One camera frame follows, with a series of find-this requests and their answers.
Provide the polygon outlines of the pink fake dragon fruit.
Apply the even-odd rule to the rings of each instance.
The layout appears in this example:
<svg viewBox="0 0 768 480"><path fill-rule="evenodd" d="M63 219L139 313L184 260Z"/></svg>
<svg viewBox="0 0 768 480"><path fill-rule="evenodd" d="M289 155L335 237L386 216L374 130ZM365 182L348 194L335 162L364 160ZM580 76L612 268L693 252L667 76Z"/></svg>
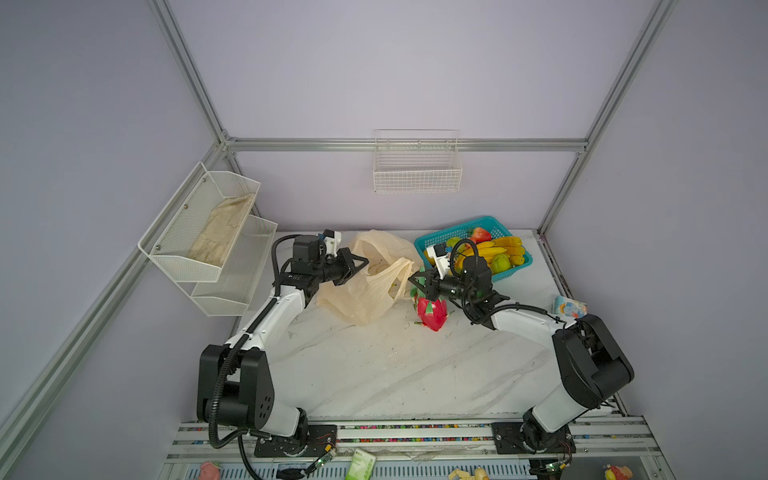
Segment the pink fake dragon fruit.
<svg viewBox="0 0 768 480"><path fill-rule="evenodd" d="M414 299L414 308L421 324L433 332L438 332L448 318L448 307L445 300L429 300L424 297Z"/></svg>

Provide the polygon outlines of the cream banana print plastic bag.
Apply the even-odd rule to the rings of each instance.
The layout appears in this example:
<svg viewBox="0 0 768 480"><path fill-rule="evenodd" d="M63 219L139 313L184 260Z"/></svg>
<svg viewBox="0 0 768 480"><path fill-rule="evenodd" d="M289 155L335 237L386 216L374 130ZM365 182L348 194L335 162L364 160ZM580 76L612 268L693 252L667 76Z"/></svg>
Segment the cream banana print plastic bag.
<svg viewBox="0 0 768 480"><path fill-rule="evenodd" d="M408 295L408 278L424 263L411 242L386 231L358 233L350 250L369 264L341 286L323 284L316 303L344 322L364 326Z"/></svg>

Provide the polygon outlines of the teal plastic fruit basket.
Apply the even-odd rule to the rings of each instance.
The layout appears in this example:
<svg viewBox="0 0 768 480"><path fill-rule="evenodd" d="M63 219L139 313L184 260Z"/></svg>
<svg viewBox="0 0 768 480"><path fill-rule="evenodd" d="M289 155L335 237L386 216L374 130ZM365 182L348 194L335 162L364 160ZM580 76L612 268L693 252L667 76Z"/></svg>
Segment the teal plastic fruit basket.
<svg viewBox="0 0 768 480"><path fill-rule="evenodd" d="M475 227L482 227L485 230L489 231L493 239L506 237L506 236L514 236L496 218L492 216L484 216L484 217L479 217L474 220L470 220L452 227L448 227L448 228L438 230L438 231L423 235L421 237L418 237L414 241L414 246L417 252L421 255L422 260L425 262L425 265L427 267L431 267L433 266L433 264L426 256L426 248L428 246L441 243L441 242L446 243L446 241L451 237L460 237L461 240L462 239L468 240L471 234L471 231ZM529 260L525 265L503 272L498 275L493 275L492 279L494 281L505 279L505 278L511 277L514 273L517 273L518 271L527 268L533 263L532 255L529 252L528 252L528 258Z"/></svg>

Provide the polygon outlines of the red fake strawberry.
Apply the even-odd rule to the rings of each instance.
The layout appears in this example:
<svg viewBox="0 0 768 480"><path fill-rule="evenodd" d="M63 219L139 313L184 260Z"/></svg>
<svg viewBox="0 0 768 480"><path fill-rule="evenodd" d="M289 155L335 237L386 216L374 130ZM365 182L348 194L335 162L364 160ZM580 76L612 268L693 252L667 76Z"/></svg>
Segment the red fake strawberry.
<svg viewBox="0 0 768 480"><path fill-rule="evenodd" d="M491 233L482 227L475 227L469 236L469 240L474 244L479 245L484 242L489 242L493 239Z"/></svg>

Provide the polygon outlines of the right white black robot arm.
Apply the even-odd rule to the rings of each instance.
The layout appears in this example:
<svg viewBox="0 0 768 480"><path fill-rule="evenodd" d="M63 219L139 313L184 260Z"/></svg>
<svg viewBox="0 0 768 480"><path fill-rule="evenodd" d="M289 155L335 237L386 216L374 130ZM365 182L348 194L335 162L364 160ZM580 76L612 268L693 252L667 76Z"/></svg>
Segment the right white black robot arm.
<svg viewBox="0 0 768 480"><path fill-rule="evenodd" d="M635 378L604 321L592 314L566 318L512 301L495 290L491 270L467 260L461 269L432 268L409 277L430 301L448 300L471 324L525 338L553 352L559 372L554 389L524 415L513 444L530 453L554 447L567 426L600 407Z"/></svg>

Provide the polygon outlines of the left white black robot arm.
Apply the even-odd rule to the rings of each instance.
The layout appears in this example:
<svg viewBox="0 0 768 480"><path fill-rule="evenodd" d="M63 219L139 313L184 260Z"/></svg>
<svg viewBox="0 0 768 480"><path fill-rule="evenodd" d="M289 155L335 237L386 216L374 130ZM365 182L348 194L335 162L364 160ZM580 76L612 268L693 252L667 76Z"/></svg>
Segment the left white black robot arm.
<svg viewBox="0 0 768 480"><path fill-rule="evenodd" d="M345 284L369 260L342 247L341 234L290 234L270 249L274 275L267 301L245 327L200 356L197 418L208 424L208 441L221 449L235 441L248 475L259 474L248 460L245 437L256 436L287 456L303 453L310 443L306 411L277 398L267 349L308 307L323 283Z"/></svg>

